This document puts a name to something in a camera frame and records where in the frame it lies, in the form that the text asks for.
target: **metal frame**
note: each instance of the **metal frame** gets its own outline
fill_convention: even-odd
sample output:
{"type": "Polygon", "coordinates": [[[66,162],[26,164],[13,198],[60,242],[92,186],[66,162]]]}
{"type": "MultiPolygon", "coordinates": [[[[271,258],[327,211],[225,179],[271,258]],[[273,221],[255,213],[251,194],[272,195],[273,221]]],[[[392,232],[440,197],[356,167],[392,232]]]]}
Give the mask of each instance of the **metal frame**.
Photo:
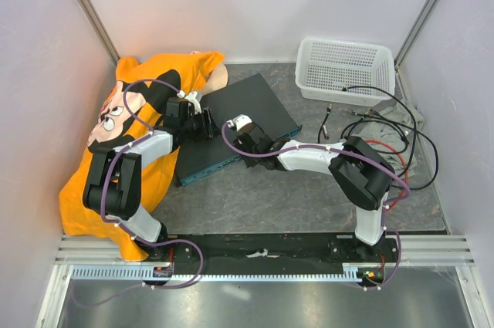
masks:
{"type": "Polygon", "coordinates": [[[394,60],[395,69],[399,69],[401,64],[403,63],[405,57],[407,56],[410,48],[413,46],[415,40],[420,34],[422,28],[424,27],[425,22],[427,21],[429,15],[432,10],[436,6],[439,0],[426,0],[424,6],[422,6],[421,11],[418,13],[418,17],[415,19],[413,26],[410,29],[410,32],[407,35],[407,38],[403,42],[396,58],[394,60]]]}
{"type": "Polygon", "coordinates": [[[71,265],[53,266],[45,299],[35,325],[36,328],[55,328],[58,326],[66,294],[69,290],[72,270],[71,265]]]}
{"type": "MultiPolygon", "coordinates": [[[[491,313],[481,288],[478,273],[469,245],[462,235],[402,235],[402,254],[400,267],[438,268],[456,267],[463,296],[469,309],[475,328],[494,327],[491,313]]],[[[136,266],[167,266],[167,262],[125,262],[118,246],[109,239],[91,236],[70,237],[64,235],[56,256],[55,267],[45,300],[39,314],[37,328],[55,327],[59,323],[63,302],[66,298],[69,281],[73,277],[75,265],[95,265],[105,269],[132,269],[136,266]]],[[[373,264],[345,264],[347,267],[376,266],[373,264]]],[[[231,276],[214,276],[209,282],[229,280],[231,276]]],[[[262,280],[261,276],[246,276],[243,282],[262,280]]],[[[271,281],[286,281],[286,278],[274,278],[271,281]]],[[[320,280],[329,282],[323,276],[292,276],[290,281],[320,280]]]]}
{"type": "Polygon", "coordinates": [[[117,64],[118,59],[120,59],[120,55],[118,54],[117,48],[115,48],[115,45],[113,44],[110,38],[110,35],[108,35],[105,26],[101,22],[101,19],[98,16],[98,13],[96,12],[96,9],[94,8],[93,4],[91,3],[91,0],[77,0],[77,1],[79,2],[82,10],[84,11],[84,14],[86,15],[87,19],[90,21],[91,26],[94,29],[94,32],[97,34],[98,38],[103,44],[103,47],[107,51],[108,55],[113,60],[113,62],[117,64]]]}
{"type": "MultiPolygon", "coordinates": [[[[116,63],[120,55],[93,4],[90,0],[77,1],[105,47],[105,50],[116,63]]],[[[426,0],[395,59],[397,81],[406,100],[409,100],[409,92],[401,81],[399,69],[438,1],[426,0]]],[[[428,162],[428,166],[432,167],[429,151],[426,149],[422,150],[425,152],[425,159],[428,162]]],[[[494,328],[492,313],[489,309],[489,304],[486,302],[479,274],[465,237],[461,235],[403,235],[401,240],[403,251],[400,267],[456,267],[460,286],[474,327],[494,328]]],[[[75,238],[63,236],[39,314],[39,320],[36,324],[37,328],[45,326],[55,327],[58,325],[68,291],[69,281],[72,278],[73,267],[74,265],[81,264],[101,266],[119,265],[120,268],[124,269],[127,267],[135,268],[136,266],[167,265],[167,263],[163,262],[125,262],[120,256],[117,245],[107,239],[98,239],[89,236],[75,238]]],[[[352,265],[369,266],[371,264],[352,265]]]]}

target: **cartoon face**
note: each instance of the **cartoon face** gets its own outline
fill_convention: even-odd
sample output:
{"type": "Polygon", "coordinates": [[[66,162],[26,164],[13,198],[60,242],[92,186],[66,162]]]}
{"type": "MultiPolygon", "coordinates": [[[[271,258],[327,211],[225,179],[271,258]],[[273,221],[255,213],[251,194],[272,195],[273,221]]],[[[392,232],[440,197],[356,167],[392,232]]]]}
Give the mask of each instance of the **cartoon face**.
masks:
{"type": "MultiPolygon", "coordinates": [[[[146,100],[141,93],[127,92],[127,104],[132,112],[137,113],[146,100]]],[[[130,119],[130,113],[124,106],[124,83],[117,81],[113,95],[105,102],[101,108],[98,123],[91,131],[87,145],[90,146],[95,141],[102,143],[119,137],[124,131],[124,122],[130,119]]]]}

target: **gray floor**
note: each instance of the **gray floor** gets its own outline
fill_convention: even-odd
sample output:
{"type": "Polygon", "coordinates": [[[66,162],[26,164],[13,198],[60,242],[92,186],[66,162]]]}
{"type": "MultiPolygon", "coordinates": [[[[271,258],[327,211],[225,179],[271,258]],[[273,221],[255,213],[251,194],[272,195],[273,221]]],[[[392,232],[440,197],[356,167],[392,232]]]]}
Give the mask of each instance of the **gray floor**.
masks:
{"type": "MultiPolygon", "coordinates": [[[[136,282],[71,283],[78,301],[91,304],[136,282]]],[[[138,288],[94,309],[80,309],[67,298],[62,318],[60,328],[472,327],[454,269],[403,268],[380,292],[325,282],[200,282],[173,291],[138,288]]]]}
{"type": "MultiPolygon", "coordinates": [[[[315,142],[326,112],[326,102],[302,98],[295,84],[294,63],[228,66],[230,82],[261,73],[297,123],[303,124],[297,140],[315,142]]],[[[377,110],[389,105],[381,103],[377,110]]],[[[366,108],[333,104],[327,122],[329,143],[357,120],[347,109],[366,108]]],[[[421,152],[411,185],[428,181],[430,174],[421,152]]],[[[306,171],[246,169],[242,163],[183,188],[173,185],[153,216],[172,233],[224,232],[336,232],[355,227],[355,211],[332,177],[306,171]]],[[[434,187],[413,192],[388,213],[387,225],[400,230],[443,230],[434,187]]]]}

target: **purple cable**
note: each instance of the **purple cable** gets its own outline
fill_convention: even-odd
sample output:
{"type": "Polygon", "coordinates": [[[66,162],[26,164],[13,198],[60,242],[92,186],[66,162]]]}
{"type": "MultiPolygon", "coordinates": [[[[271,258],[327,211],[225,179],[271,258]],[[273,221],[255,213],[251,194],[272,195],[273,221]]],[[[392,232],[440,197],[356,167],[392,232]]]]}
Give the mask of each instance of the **purple cable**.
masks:
{"type": "MultiPolygon", "coordinates": [[[[150,134],[146,134],[143,137],[140,137],[139,139],[134,140],[132,142],[132,145],[134,146],[134,145],[137,145],[139,143],[142,143],[143,141],[146,141],[150,137],[151,137],[150,134]]],[[[107,205],[108,187],[110,186],[111,175],[113,174],[113,170],[115,169],[115,166],[117,165],[118,159],[122,156],[122,154],[127,152],[129,149],[130,149],[130,145],[128,144],[125,147],[123,147],[119,152],[117,152],[117,154],[115,154],[115,157],[113,158],[113,160],[110,163],[110,166],[108,167],[108,172],[107,172],[107,175],[106,175],[105,180],[103,182],[103,190],[101,191],[100,216],[101,216],[101,219],[103,220],[103,222],[106,222],[107,224],[108,223],[118,223],[118,220],[110,220],[107,218],[106,212],[105,212],[105,207],[107,205]]]]}
{"type": "Polygon", "coordinates": [[[135,81],[133,83],[131,83],[129,86],[127,86],[125,88],[125,90],[123,91],[123,104],[125,106],[125,108],[127,108],[127,111],[130,113],[130,115],[137,121],[139,121],[140,123],[142,123],[145,127],[147,127],[150,131],[153,131],[154,128],[149,124],[147,123],[146,121],[142,120],[141,118],[139,118],[138,115],[136,115],[134,112],[132,112],[132,110],[130,109],[128,103],[127,103],[127,91],[130,90],[130,88],[134,85],[137,85],[138,83],[145,83],[147,81],[151,81],[153,83],[160,83],[161,85],[165,85],[165,86],[168,86],[170,89],[172,89],[173,91],[175,91],[176,93],[179,93],[180,90],[177,89],[175,86],[171,85],[170,83],[166,83],[165,81],[161,81],[160,79],[139,79],[138,81],[135,81]]]}
{"type": "MultiPolygon", "coordinates": [[[[307,148],[313,148],[313,149],[319,149],[319,150],[326,150],[327,151],[327,148],[326,146],[323,146],[323,145],[319,145],[319,144],[300,144],[298,147],[288,147],[288,148],[284,148],[284,149],[280,149],[276,152],[270,152],[270,153],[264,153],[264,154],[254,154],[254,153],[247,153],[247,152],[244,152],[243,150],[239,150],[237,149],[232,143],[230,143],[228,141],[228,138],[226,137],[226,128],[228,126],[228,122],[225,122],[222,126],[222,136],[223,136],[223,140],[225,141],[226,145],[228,145],[228,147],[230,149],[232,149],[234,152],[238,153],[238,154],[241,154],[243,156],[247,156],[247,157],[252,157],[252,158],[267,158],[267,157],[272,157],[272,156],[277,156],[281,153],[285,153],[285,152],[290,152],[291,150],[299,150],[299,149],[307,149],[307,148]]],[[[410,188],[408,187],[408,185],[403,181],[401,180],[400,177],[398,177],[395,173],[389,171],[387,168],[385,168],[384,166],[380,165],[378,162],[376,161],[372,161],[370,158],[367,158],[361,154],[357,154],[357,153],[354,153],[354,152],[349,152],[348,150],[340,150],[340,149],[335,149],[335,148],[330,148],[330,151],[331,152],[334,152],[334,153],[338,153],[338,154],[342,154],[344,156],[348,156],[348,157],[353,157],[353,158],[358,158],[359,160],[367,163],[367,164],[370,164],[371,166],[374,166],[375,168],[377,168],[378,170],[381,170],[383,171],[387,176],[389,176],[390,178],[392,178],[393,180],[395,180],[397,183],[399,183],[399,185],[401,185],[403,187],[403,189],[405,189],[405,195],[402,196],[402,197],[395,197],[395,198],[390,198],[390,199],[387,199],[385,202],[384,202],[384,205],[389,203],[389,202],[393,202],[395,200],[403,200],[405,198],[408,198],[410,196],[410,188]]]]}
{"type": "MultiPolygon", "coordinates": [[[[161,81],[159,79],[140,79],[138,81],[135,81],[134,83],[131,83],[128,87],[125,88],[125,90],[123,92],[123,101],[124,101],[123,104],[124,104],[125,108],[127,108],[127,110],[129,111],[129,114],[134,119],[136,119],[139,122],[141,122],[144,126],[146,126],[152,132],[153,131],[153,127],[149,123],[147,123],[144,120],[142,120],[141,118],[139,118],[134,112],[132,112],[132,110],[130,109],[130,107],[129,107],[128,103],[127,103],[127,99],[126,99],[127,91],[133,85],[135,85],[137,83],[143,83],[143,82],[146,82],[146,81],[160,83],[162,85],[168,86],[173,91],[175,91],[176,93],[179,93],[180,90],[177,89],[175,86],[171,85],[170,83],[166,83],[165,81],[161,81]]],[[[113,173],[113,170],[115,169],[115,166],[117,165],[117,162],[118,162],[119,158],[122,156],[122,154],[124,154],[125,152],[127,152],[133,146],[136,146],[136,145],[138,145],[138,144],[146,141],[147,139],[151,138],[151,136],[152,136],[152,134],[146,134],[143,137],[140,137],[139,139],[136,139],[131,144],[128,144],[128,145],[122,147],[122,149],[120,151],[118,151],[117,154],[115,154],[115,157],[110,162],[110,166],[108,167],[107,175],[106,175],[105,180],[103,182],[103,190],[101,192],[100,216],[101,216],[101,219],[103,220],[103,222],[105,222],[105,223],[113,223],[113,224],[118,224],[119,223],[118,220],[108,219],[106,217],[106,209],[105,209],[106,204],[107,204],[108,187],[110,186],[112,173],[113,173]]],[[[184,287],[190,286],[194,282],[196,282],[197,278],[201,275],[202,269],[204,267],[204,255],[202,254],[201,249],[195,243],[193,243],[191,241],[188,241],[187,239],[174,239],[174,240],[171,240],[171,241],[166,241],[166,242],[161,242],[161,243],[153,243],[153,242],[149,242],[149,241],[147,241],[145,239],[142,239],[141,237],[138,237],[130,229],[126,228],[123,224],[119,224],[119,226],[120,226],[120,228],[122,228],[122,230],[124,230],[131,237],[135,237],[135,239],[138,240],[139,242],[142,242],[145,245],[149,245],[151,247],[161,247],[161,246],[165,246],[165,245],[174,245],[174,244],[178,244],[178,243],[184,243],[184,244],[187,244],[187,245],[190,245],[190,246],[194,247],[196,249],[196,251],[198,252],[199,259],[200,259],[200,264],[199,264],[198,271],[195,273],[195,275],[192,278],[190,278],[187,282],[183,282],[181,284],[177,284],[177,285],[174,285],[174,286],[154,286],[154,288],[159,288],[159,289],[180,289],[180,288],[184,288],[184,287]]],[[[78,304],[76,300],[74,300],[74,303],[78,307],[82,307],[82,308],[98,307],[100,305],[103,305],[104,303],[107,303],[111,299],[113,299],[115,297],[118,297],[121,294],[123,294],[123,293],[125,293],[125,292],[127,292],[127,291],[129,291],[129,290],[131,290],[133,288],[136,288],[138,286],[141,286],[141,284],[135,285],[135,286],[131,286],[131,287],[128,287],[126,289],[123,289],[122,291],[116,293],[115,295],[112,295],[111,297],[105,299],[102,302],[99,302],[99,303],[93,304],[93,305],[87,305],[88,307],[84,307],[82,304],[78,304]]]]}
{"type": "Polygon", "coordinates": [[[72,301],[74,302],[74,304],[79,307],[80,309],[94,309],[95,307],[98,307],[98,306],[101,306],[103,305],[104,303],[107,303],[108,301],[118,297],[118,296],[121,296],[123,295],[124,293],[132,290],[132,289],[136,289],[137,287],[142,287],[142,284],[134,284],[132,286],[128,286],[127,288],[124,288],[122,289],[121,291],[117,292],[117,293],[114,293],[113,295],[111,295],[110,297],[107,297],[106,299],[102,300],[102,301],[99,301],[98,303],[91,303],[89,305],[86,305],[84,303],[80,303],[79,301],[77,301],[76,297],[74,296],[74,286],[71,286],[70,287],[70,291],[69,291],[69,295],[70,295],[70,298],[72,299],[72,301]]]}
{"type": "MultiPolygon", "coordinates": [[[[371,287],[366,287],[367,291],[377,291],[378,287],[382,288],[383,286],[386,286],[396,275],[396,271],[398,271],[398,266],[400,265],[401,262],[401,239],[400,239],[400,234],[398,233],[397,229],[388,229],[387,232],[394,233],[396,235],[396,243],[398,244],[398,258],[396,260],[396,263],[394,264],[393,271],[391,274],[384,280],[380,286],[371,286],[371,287]]],[[[362,289],[360,286],[355,286],[354,284],[346,284],[349,287],[354,287],[358,289],[362,289]]]]}
{"type": "Polygon", "coordinates": [[[183,283],[180,283],[180,284],[177,284],[177,285],[173,285],[173,286],[154,286],[154,288],[157,288],[157,289],[180,289],[180,288],[184,288],[184,287],[189,287],[192,284],[194,284],[196,282],[197,278],[201,275],[202,269],[204,268],[204,255],[202,254],[202,251],[199,248],[199,246],[196,245],[195,243],[193,243],[193,242],[191,242],[191,241],[189,241],[187,239],[173,239],[171,241],[153,243],[153,242],[147,241],[146,239],[143,239],[141,237],[136,236],[134,233],[132,233],[129,229],[127,229],[122,224],[120,224],[120,227],[128,235],[135,236],[135,239],[136,240],[138,240],[141,243],[144,243],[145,245],[149,245],[150,247],[162,247],[162,246],[165,246],[165,245],[176,245],[178,243],[183,243],[183,244],[186,244],[186,245],[191,245],[198,252],[200,263],[199,263],[198,271],[195,273],[194,276],[192,276],[192,278],[190,278],[187,282],[183,282],[183,283]]]}

